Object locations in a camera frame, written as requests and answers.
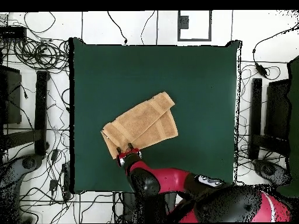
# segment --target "white panel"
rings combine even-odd
[[[181,16],[189,16],[189,28],[180,30],[181,39],[208,39],[210,12],[208,10],[181,10]]]
[[[233,40],[242,40],[242,60],[253,61],[255,45],[298,23],[298,16],[277,10],[234,10]],[[299,55],[299,29],[260,43],[256,61],[289,62]]]
[[[159,10],[158,44],[178,46],[225,46],[231,40],[231,10],[213,10],[211,41],[178,42],[178,11]]]
[[[146,45],[156,43],[157,11],[109,11],[112,19],[120,26],[128,45],[141,45],[141,33]],[[83,41],[87,44],[124,44],[119,28],[112,22],[106,11],[84,12]]]

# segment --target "power adapter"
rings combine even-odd
[[[16,26],[0,26],[0,39],[6,43],[26,41],[27,28]]]
[[[57,180],[51,180],[50,181],[50,188],[49,191],[57,191],[57,187],[58,187],[58,181]]]
[[[58,153],[59,153],[58,149],[53,150],[53,154],[51,156],[52,165],[56,162],[57,157],[58,157]]]
[[[259,65],[257,62],[255,63],[256,70],[264,77],[267,78],[267,71],[263,67],[263,65]]]
[[[24,97],[25,97],[25,99],[28,99],[28,95],[25,90],[24,90]]]

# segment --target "towel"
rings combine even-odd
[[[128,143],[143,149],[178,135],[170,108],[175,103],[166,92],[138,104],[113,122],[106,124],[101,133],[112,158],[116,148],[128,150]]]

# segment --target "metal frame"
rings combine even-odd
[[[212,11],[209,11],[208,38],[180,38],[180,30],[189,28],[189,17],[181,16],[178,10],[178,41],[211,41],[212,40]]]

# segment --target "floor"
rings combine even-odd
[[[107,12],[53,12],[55,23],[44,33],[39,33],[42,38],[67,40],[69,37],[82,38],[87,44],[124,44],[124,38],[120,34],[118,27],[111,21]],[[9,14],[9,25],[24,24],[23,12],[12,12]],[[214,10],[212,14],[211,41],[180,41],[178,42],[177,30],[177,10],[146,10],[135,12],[110,12],[111,17],[121,27],[124,37],[128,40],[128,45],[165,45],[173,44],[178,46],[197,46],[197,45],[213,45],[224,46],[231,40],[241,40],[241,69],[242,71],[242,99],[240,102],[240,118],[239,133],[246,135],[248,131],[249,103],[252,75],[256,73],[253,66],[252,50],[257,42],[268,38],[280,31],[291,28],[298,22],[298,15],[288,11],[280,10]],[[206,28],[200,27],[198,23],[206,25],[206,13],[201,11],[182,10],[181,15],[189,15],[189,30],[184,30],[181,35],[190,38],[202,38],[207,35]],[[51,26],[54,18],[49,12],[29,13],[26,17],[27,25],[34,31],[38,32]],[[299,36],[298,30],[281,34],[270,40],[262,42],[256,49],[255,59],[264,67],[271,67],[270,78],[287,79],[286,63],[298,56],[299,54]],[[32,39],[35,37],[29,32],[28,36]],[[35,105],[35,82],[36,73],[34,69],[26,65],[18,64],[18,59],[14,55],[9,55],[7,65],[12,68],[19,69],[22,73],[22,85],[27,90],[28,99],[22,97],[21,108],[28,115],[30,122],[34,122],[34,105]],[[270,80],[263,78],[263,101],[266,101],[267,85]],[[61,101],[61,94],[65,89],[69,88],[69,80],[66,72],[51,74],[51,80],[48,82],[48,122],[47,122],[47,140],[50,149],[58,143],[55,139],[59,139],[61,134],[63,141],[60,142],[58,148],[65,150],[65,157],[56,163],[56,176],[61,170],[64,160],[69,160],[68,146],[69,137],[69,114],[65,110],[64,103]],[[68,91],[64,94],[64,101],[68,102]],[[265,123],[265,105],[262,109],[262,131]],[[5,126],[8,133],[18,132],[20,130],[30,130],[29,122],[22,113],[22,123]],[[244,139],[239,140],[239,148],[246,144]],[[10,159],[17,154],[22,147],[8,150],[7,157]],[[18,155],[25,155],[34,151],[33,145],[22,149]],[[260,156],[264,157],[266,152],[261,151]],[[278,154],[272,154],[273,158],[277,158]],[[240,160],[240,163],[246,163],[248,160]],[[278,164],[285,166],[283,159],[274,160]],[[31,188],[40,188],[45,193],[48,191],[50,178],[47,176],[46,163],[43,162],[41,168],[28,174],[21,186],[21,195],[25,195]],[[238,168],[238,181],[245,184],[266,183],[251,170],[251,164],[240,166]],[[81,218],[82,223],[113,223],[112,206],[113,198],[111,192],[86,192],[82,195],[75,195],[69,207],[63,209],[61,205],[49,205],[50,200],[44,194],[32,189],[24,199],[22,199],[22,209],[37,214],[40,223],[78,223]],[[55,196],[56,200],[61,200],[61,193],[58,190]],[[122,204],[116,203],[116,213],[121,215]]]

